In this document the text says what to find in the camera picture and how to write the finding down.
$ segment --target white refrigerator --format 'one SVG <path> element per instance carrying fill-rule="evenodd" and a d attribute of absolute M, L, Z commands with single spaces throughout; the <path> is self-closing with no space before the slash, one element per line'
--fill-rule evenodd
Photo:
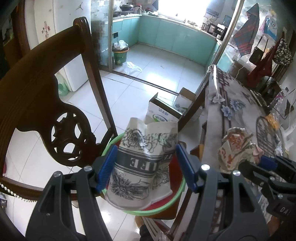
<path fill-rule="evenodd" d="M 41 43 L 73 26 L 75 18 L 86 17 L 91 27 L 91 0 L 35 0 L 34 15 L 38 42 Z M 81 55 L 59 72 L 70 91 L 76 91 L 88 80 Z"/>

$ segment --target floral tablecloth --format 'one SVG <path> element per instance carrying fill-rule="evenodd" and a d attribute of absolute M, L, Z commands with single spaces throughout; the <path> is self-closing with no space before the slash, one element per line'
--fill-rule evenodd
<path fill-rule="evenodd" d="M 253 133 L 251 142 L 257 144 L 256 122 L 260 116 L 265 116 L 261 107 L 256 104 L 251 92 L 235 78 L 223 72 L 215 65 L 209 67 L 210 71 L 207 99 L 205 108 L 208 113 L 207 132 L 202 163 L 219 170 L 217 152 L 222 146 L 222 138 L 231 127 L 245 128 L 248 133 Z M 251 189 L 255 194 L 266 222 L 271 215 L 266 212 L 267 199 L 260 193 L 261 188 L 250 182 Z M 216 228 L 219 226 L 219 208 L 222 207 L 222 193 L 217 194 Z"/>

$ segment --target teal cabinet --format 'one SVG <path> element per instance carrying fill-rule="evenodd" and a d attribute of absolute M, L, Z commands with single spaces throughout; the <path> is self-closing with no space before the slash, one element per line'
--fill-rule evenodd
<path fill-rule="evenodd" d="M 122 31 L 118 32 L 118 40 L 124 40 L 130 45 L 131 19 L 124 19 L 122 22 Z"/>
<path fill-rule="evenodd" d="M 217 42 L 216 45 L 214 46 L 214 49 L 211 52 L 211 56 L 207 62 L 206 68 L 208 68 L 211 65 L 211 63 L 213 62 L 214 57 L 215 57 L 216 53 L 218 52 L 219 48 L 220 48 L 220 44 L 218 44 L 218 42 Z"/>
<path fill-rule="evenodd" d="M 112 33 L 116 33 L 122 30 L 122 22 L 123 21 L 112 23 Z"/>
<path fill-rule="evenodd" d="M 172 47 L 172 52 L 182 55 L 184 57 L 190 54 L 190 41 L 192 32 L 184 26 L 178 25 L 175 35 L 175 40 Z"/>
<path fill-rule="evenodd" d="M 129 46 L 133 46 L 138 42 L 139 30 L 140 30 L 140 18 L 131 19 L 131 34 L 130 34 L 130 43 Z"/>
<path fill-rule="evenodd" d="M 178 24 L 160 21 L 156 36 L 155 46 L 172 51 Z"/>
<path fill-rule="evenodd" d="M 131 47 L 138 42 L 139 30 L 140 17 L 114 22 L 112 24 L 112 43 L 124 40 Z M 118 37 L 114 38 L 113 34 L 116 32 L 118 32 Z"/>
<path fill-rule="evenodd" d="M 192 30 L 189 59 L 206 66 L 216 43 L 216 39 L 206 33 Z"/>
<path fill-rule="evenodd" d="M 155 45 L 160 19 L 142 16 L 139 31 L 139 42 Z"/>

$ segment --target screw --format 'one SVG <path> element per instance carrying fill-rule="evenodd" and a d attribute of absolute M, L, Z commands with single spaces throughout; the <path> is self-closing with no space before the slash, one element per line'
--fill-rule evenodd
<path fill-rule="evenodd" d="M 210 169 L 210 166 L 207 165 L 207 164 L 203 164 L 203 165 L 201 165 L 201 168 L 202 168 L 204 171 L 207 171 L 207 170 Z"/>
<path fill-rule="evenodd" d="M 234 170 L 232 173 L 233 173 L 233 175 L 235 175 L 237 177 L 240 175 L 240 171 L 239 170 Z"/>
<path fill-rule="evenodd" d="M 60 175 L 61 175 L 61 172 L 60 171 L 54 172 L 54 177 L 59 177 Z"/>
<path fill-rule="evenodd" d="M 86 172 L 90 172 L 92 170 L 92 166 L 85 166 L 83 170 L 85 170 Z"/>

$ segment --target green rim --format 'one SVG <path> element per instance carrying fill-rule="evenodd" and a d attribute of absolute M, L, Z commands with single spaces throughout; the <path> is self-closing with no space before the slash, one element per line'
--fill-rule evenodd
<path fill-rule="evenodd" d="M 104 156 L 107 153 L 108 149 L 110 148 L 110 146 L 112 144 L 115 144 L 116 142 L 120 141 L 122 139 L 123 135 L 124 135 L 124 133 L 120 134 L 119 136 L 115 137 L 112 141 L 110 141 L 109 144 L 106 146 L 105 150 L 103 151 L 102 156 Z M 168 209 L 170 206 L 172 206 L 174 204 L 174 202 L 181 196 L 184 189 L 185 189 L 185 179 L 183 177 L 178 192 L 165 205 L 163 205 L 163 206 L 161 206 L 159 208 L 152 209 L 152 210 L 147 210 L 147 211 L 124 211 L 124 212 L 127 213 L 127 214 L 135 215 L 135 216 L 151 216 L 151 215 L 158 214 L 158 213 Z M 102 190 L 104 195 L 106 194 L 106 191 L 107 191 L 107 189 Z"/>

